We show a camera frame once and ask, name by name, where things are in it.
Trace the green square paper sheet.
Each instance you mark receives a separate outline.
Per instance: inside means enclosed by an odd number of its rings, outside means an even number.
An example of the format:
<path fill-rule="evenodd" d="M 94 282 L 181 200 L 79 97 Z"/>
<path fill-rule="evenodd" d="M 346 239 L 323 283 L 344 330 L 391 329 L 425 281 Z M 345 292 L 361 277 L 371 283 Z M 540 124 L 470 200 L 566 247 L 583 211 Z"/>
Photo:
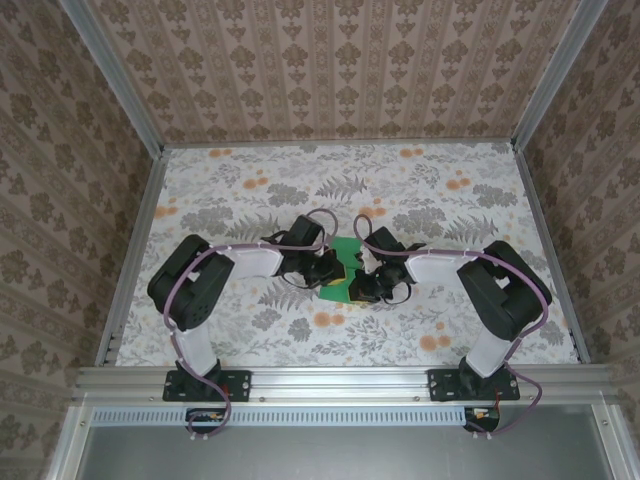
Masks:
<path fill-rule="evenodd" d="M 361 243 L 356 238 L 335 237 L 331 247 L 344 266 L 346 278 L 338 283 L 323 286 L 319 290 L 318 297 L 335 303 L 350 303 L 349 288 L 356 278 L 356 272 L 362 269 Z"/>

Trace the floral printed tablecloth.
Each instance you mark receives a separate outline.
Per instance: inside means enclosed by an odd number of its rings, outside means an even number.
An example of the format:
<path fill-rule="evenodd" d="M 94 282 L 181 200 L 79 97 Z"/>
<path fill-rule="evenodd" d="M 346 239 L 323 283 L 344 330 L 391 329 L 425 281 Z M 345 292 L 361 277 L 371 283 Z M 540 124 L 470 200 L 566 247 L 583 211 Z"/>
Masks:
<path fill-rule="evenodd" d="M 148 231 L 116 362 L 169 366 L 175 352 L 147 293 L 178 244 L 252 243 L 312 213 L 350 237 L 359 214 L 405 244 L 480 250 L 510 243 L 554 282 L 515 154 L 505 142 L 373 143 L 178 148 L 148 183 Z M 456 364 L 481 324 L 465 292 L 418 285 L 392 304 L 321 299 L 294 276 L 229 283 L 207 323 L 226 366 Z"/>

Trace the grey metal panel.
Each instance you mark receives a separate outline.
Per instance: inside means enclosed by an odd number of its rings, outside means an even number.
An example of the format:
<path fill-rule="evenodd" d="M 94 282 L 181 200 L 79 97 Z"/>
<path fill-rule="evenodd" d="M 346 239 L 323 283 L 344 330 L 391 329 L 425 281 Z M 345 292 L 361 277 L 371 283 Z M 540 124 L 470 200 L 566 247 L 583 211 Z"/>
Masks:
<path fill-rule="evenodd" d="M 591 421 L 542 420 L 492 440 L 459 428 L 98 427 L 78 480 L 613 480 Z"/>

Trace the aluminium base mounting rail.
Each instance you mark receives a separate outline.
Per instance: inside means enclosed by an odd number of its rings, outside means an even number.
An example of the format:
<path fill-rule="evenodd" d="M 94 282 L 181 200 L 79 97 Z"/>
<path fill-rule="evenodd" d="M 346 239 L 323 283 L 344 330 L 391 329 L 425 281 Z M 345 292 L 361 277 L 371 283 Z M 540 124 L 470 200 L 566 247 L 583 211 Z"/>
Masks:
<path fill-rule="evenodd" d="M 251 367 L 251 405 L 430 404 L 428 366 Z M 543 389 L 542 405 L 616 404 L 607 368 L 597 364 L 516 365 Z M 80 405 L 161 406 L 167 367 L 82 368 L 72 390 Z"/>

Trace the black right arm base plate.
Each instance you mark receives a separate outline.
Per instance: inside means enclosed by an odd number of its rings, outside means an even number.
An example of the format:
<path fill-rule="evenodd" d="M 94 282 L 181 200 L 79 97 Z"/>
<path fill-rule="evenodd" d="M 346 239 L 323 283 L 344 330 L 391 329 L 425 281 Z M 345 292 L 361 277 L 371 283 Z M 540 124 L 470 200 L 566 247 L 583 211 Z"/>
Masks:
<path fill-rule="evenodd" d="M 472 370 L 432 369 L 427 371 L 428 389 L 433 401 L 519 400 L 515 376 L 505 368 L 482 378 Z"/>

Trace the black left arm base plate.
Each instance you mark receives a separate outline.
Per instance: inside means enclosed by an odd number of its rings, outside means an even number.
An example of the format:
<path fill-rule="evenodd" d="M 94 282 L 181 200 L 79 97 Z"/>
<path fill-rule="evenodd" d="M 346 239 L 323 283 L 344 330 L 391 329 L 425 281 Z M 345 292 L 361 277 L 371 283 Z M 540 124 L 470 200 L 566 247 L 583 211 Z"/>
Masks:
<path fill-rule="evenodd" d="M 251 390 L 249 370 L 217 370 L 205 376 L 215 383 L 231 402 L 247 402 Z M 165 402 L 223 402 L 211 386 L 194 378 L 181 367 L 167 373 L 162 394 Z"/>

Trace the aluminium table side rail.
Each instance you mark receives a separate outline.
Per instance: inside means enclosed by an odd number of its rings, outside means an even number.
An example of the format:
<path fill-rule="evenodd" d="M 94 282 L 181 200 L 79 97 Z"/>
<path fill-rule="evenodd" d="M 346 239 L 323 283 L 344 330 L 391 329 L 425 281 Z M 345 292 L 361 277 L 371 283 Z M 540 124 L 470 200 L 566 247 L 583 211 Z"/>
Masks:
<path fill-rule="evenodd" d="M 578 321 L 578 317 L 576 315 L 569 290 L 563 276 L 558 256 L 556 254 L 556 250 L 549 233 L 549 229 L 544 217 L 544 212 L 538 198 L 535 185 L 525 159 L 525 155 L 521 150 L 515 149 L 514 157 L 519 170 L 519 174 L 521 176 L 521 180 L 523 182 L 524 190 L 531 207 L 532 215 L 536 224 L 541 245 L 547 259 L 550 274 L 553 279 L 554 286 L 556 287 L 556 296 L 558 298 L 564 318 L 567 321 L 569 334 L 572 338 L 578 361 L 582 364 L 590 364 L 591 356 L 588 352 L 588 348 L 584 340 L 580 323 Z"/>
<path fill-rule="evenodd" d="M 135 293 L 144 252 L 167 168 L 165 148 L 153 159 L 94 365 L 113 366 L 112 344 L 122 336 Z"/>

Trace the aluminium frame post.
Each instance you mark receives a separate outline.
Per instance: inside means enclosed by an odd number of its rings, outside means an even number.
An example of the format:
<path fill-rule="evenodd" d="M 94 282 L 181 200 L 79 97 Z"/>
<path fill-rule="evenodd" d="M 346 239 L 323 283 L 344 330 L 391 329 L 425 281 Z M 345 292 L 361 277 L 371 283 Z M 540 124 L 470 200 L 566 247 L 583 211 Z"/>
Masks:
<path fill-rule="evenodd" d="M 599 20 L 607 0 L 580 0 L 548 68 L 534 90 L 511 138 L 516 152 L 524 150 L 549 109 L 577 56 Z"/>
<path fill-rule="evenodd" d="M 157 161 L 162 156 L 164 141 L 144 102 L 136 92 L 124 62 L 119 59 L 107 34 L 92 13 L 88 0 L 60 0 L 60 3 L 115 94 L 139 139 L 152 160 Z"/>

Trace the aluminium lower frame bar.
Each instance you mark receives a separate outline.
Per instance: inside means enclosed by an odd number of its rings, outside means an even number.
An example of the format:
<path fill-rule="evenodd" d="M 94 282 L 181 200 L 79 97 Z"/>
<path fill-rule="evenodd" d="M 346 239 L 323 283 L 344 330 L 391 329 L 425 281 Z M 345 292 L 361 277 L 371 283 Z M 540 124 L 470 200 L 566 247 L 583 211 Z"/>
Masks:
<path fill-rule="evenodd" d="M 45 480 L 76 480 L 93 411 L 90 406 L 71 406 L 68 409 Z"/>
<path fill-rule="evenodd" d="M 620 406 L 593 404 L 592 412 L 613 479 L 640 480 L 640 458 Z"/>

